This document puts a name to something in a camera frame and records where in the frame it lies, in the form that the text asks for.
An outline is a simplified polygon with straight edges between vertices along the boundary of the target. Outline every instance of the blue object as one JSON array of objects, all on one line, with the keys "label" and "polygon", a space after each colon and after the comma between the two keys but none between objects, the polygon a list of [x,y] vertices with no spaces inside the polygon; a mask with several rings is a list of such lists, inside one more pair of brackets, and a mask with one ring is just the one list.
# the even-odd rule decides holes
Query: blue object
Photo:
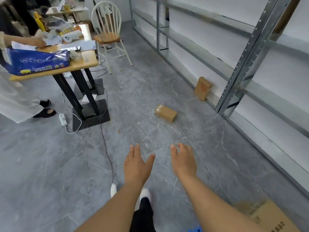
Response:
[{"label": "blue object", "polygon": [[10,74],[16,76],[60,69],[70,65],[70,52],[67,50],[45,53],[9,48],[7,51],[12,64],[7,64],[5,68]]},{"label": "blue object", "polygon": [[202,227],[198,227],[194,230],[188,230],[188,232],[203,232]]}]

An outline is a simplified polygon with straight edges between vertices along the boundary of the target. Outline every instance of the hand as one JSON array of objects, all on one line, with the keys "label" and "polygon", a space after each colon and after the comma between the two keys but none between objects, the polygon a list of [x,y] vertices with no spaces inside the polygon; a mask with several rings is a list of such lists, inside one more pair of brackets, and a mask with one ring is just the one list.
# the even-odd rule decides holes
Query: hand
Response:
[{"label": "hand", "polygon": [[139,184],[143,187],[150,176],[154,160],[155,154],[151,154],[145,163],[141,157],[139,145],[137,144],[135,148],[131,145],[129,154],[123,165],[126,184]]},{"label": "hand", "polygon": [[196,177],[197,165],[192,148],[182,143],[178,143],[178,147],[180,148],[179,153],[177,147],[171,145],[171,160],[174,173],[179,179],[188,176]]},{"label": "hand", "polygon": [[27,37],[27,44],[36,46],[39,49],[43,49],[46,46],[45,41],[37,37]]}]

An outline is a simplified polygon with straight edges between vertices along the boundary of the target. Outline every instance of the table top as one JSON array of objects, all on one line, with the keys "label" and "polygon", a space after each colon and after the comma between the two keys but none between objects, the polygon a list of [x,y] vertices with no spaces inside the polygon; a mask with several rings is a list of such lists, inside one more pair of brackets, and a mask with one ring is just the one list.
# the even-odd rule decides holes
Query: table top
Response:
[{"label": "table top", "polygon": [[87,9],[85,9],[85,7],[82,7],[82,6],[75,7],[71,10],[62,10],[62,11],[54,11],[52,7],[49,7],[48,11],[46,12],[46,15],[53,16],[53,15],[62,15],[62,14],[73,14],[73,13],[80,13],[86,10]]},{"label": "table top", "polygon": [[[82,29],[84,39],[91,40],[91,35],[90,35],[88,24],[80,24],[79,26]],[[49,46],[44,49],[40,49],[39,51],[52,53],[57,50],[60,50],[60,45]],[[83,59],[77,60],[77,61],[71,60],[70,66],[65,67],[65,68],[60,68],[60,69],[55,69],[55,70],[50,70],[50,71],[43,71],[43,72],[29,74],[25,76],[11,75],[10,80],[11,81],[28,80],[28,79],[33,79],[33,78],[42,77],[42,76],[50,76],[50,75],[55,75],[59,73],[69,72],[69,71],[81,70],[85,68],[95,67],[98,65],[98,60],[96,58],[96,54],[94,50],[82,51],[81,53],[84,58],[89,59],[88,62],[85,62]]]}]

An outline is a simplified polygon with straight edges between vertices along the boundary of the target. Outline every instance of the white pants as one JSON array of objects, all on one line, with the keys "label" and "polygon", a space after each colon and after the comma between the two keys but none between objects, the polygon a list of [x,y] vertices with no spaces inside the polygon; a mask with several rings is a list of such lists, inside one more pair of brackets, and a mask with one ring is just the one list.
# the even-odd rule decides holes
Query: white pants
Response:
[{"label": "white pants", "polygon": [[0,113],[21,123],[43,110],[39,98],[29,95],[19,82],[9,80],[10,74],[0,65]]}]

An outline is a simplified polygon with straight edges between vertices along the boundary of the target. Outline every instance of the table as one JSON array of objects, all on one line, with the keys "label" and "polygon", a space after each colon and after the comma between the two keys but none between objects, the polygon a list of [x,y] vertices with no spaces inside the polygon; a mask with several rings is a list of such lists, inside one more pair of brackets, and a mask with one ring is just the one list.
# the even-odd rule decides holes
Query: table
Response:
[{"label": "table", "polygon": [[[90,40],[91,35],[90,35],[88,24],[81,24],[79,26],[82,29],[84,39]],[[51,53],[59,49],[60,49],[60,45],[54,45],[54,46],[41,49],[40,51]],[[99,94],[104,93],[103,80],[102,79],[94,80],[89,70],[90,67],[94,67],[98,65],[98,60],[96,58],[95,51],[94,50],[83,51],[82,55],[83,57],[87,57],[89,61],[85,62],[83,59],[78,60],[78,61],[72,60],[70,62],[70,66],[66,68],[44,71],[44,72],[29,74],[25,76],[11,75],[10,77],[10,80],[12,81],[23,81],[27,79],[33,79],[33,78],[38,78],[42,76],[52,75],[54,79],[56,80],[56,82],[58,83],[58,85],[60,86],[60,88],[62,89],[63,93],[66,95],[67,99],[72,104],[73,114],[79,116],[79,118],[82,120],[82,125],[80,126],[79,119],[76,116],[73,116],[73,132],[75,132],[78,129],[81,130],[81,129],[88,128],[88,127],[91,127],[91,126],[94,126],[100,123],[110,121],[106,100],[102,99],[96,102],[92,96],[92,92],[99,93]],[[89,85],[87,84],[81,72],[81,69],[85,70],[86,75],[89,79],[89,84],[91,88],[89,88]],[[72,73],[72,76],[77,84],[77,86],[75,87],[81,91],[80,93],[83,93],[87,96],[89,103],[83,104],[83,105],[79,103],[78,98],[76,97],[75,93],[73,92],[68,82],[66,81],[65,77],[63,76],[64,72]]]},{"label": "table", "polygon": [[46,15],[48,15],[48,16],[63,15],[63,17],[66,21],[68,21],[68,19],[66,18],[66,14],[72,15],[75,23],[77,23],[77,20],[76,20],[74,14],[81,13],[81,12],[86,11],[86,10],[88,10],[88,9],[86,7],[82,7],[82,6],[78,6],[76,8],[71,9],[71,10],[62,10],[62,11],[54,11],[53,7],[49,7],[48,11],[46,12]]}]

